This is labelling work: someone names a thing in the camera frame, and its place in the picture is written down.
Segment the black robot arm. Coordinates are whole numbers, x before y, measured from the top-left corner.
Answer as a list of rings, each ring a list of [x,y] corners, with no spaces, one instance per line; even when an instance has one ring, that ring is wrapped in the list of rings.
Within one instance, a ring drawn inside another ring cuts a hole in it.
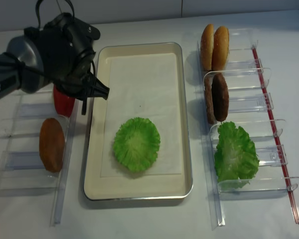
[[[62,13],[43,29],[28,27],[0,54],[0,99],[15,90],[33,94],[49,84],[79,99],[107,99],[110,89],[96,77],[93,42],[100,31]]]

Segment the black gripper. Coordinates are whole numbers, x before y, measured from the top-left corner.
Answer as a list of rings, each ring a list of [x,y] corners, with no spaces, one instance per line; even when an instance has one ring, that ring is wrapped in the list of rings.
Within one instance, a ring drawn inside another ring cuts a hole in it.
[[[108,99],[110,88],[90,70],[96,55],[93,42],[100,36],[99,29],[69,13],[58,15],[38,33],[44,73],[56,80],[59,91],[77,99]]]

